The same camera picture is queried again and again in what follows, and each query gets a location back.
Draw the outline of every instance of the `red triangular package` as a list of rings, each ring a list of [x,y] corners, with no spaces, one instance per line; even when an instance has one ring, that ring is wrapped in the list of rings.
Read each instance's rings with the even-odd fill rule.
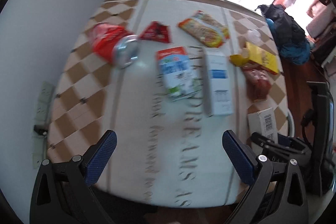
[[[169,26],[162,25],[160,22],[152,21],[150,25],[139,36],[142,40],[152,40],[162,43],[171,43]]]

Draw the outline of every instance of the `milk packet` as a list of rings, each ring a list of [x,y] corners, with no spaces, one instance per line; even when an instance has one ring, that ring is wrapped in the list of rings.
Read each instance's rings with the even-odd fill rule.
[[[184,47],[157,52],[163,83],[172,101],[193,97],[199,90],[197,76]]]

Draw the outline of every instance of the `can lid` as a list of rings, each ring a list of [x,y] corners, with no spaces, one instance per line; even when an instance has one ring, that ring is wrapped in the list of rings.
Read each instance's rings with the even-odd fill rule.
[[[138,52],[137,35],[125,36],[114,47],[114,63],[122,69],[128,67],[137,60]]]

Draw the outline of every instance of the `red snack bag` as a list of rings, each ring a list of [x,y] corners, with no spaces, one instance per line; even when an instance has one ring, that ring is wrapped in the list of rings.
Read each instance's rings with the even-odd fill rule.
[[[113,49],[119,40],[125,36],[133,35],[123,26],[98,23],[91,31],[92,51],[103,57],[109,63],[115,63]]]
[[[267,77],[267,72],[259,67],[241,67],[246,79],[252,85],[248,87],[252,92],[248,92],[253,101],[266,100],[272,85]]]
[[[160,22],[152,21],[150,25],[139,36],[142,40],[151,40],[162,43],[171,43],[169,36],[169,27]]]

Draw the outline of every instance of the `pile of clothes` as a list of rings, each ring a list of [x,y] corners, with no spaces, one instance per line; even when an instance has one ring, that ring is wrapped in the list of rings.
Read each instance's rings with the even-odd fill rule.
[[[277,45],[279,55],[296,65],[309,60],[310,44],[305,31],[289,16],[282,5],[260,5],[258,9],[266,22]]]

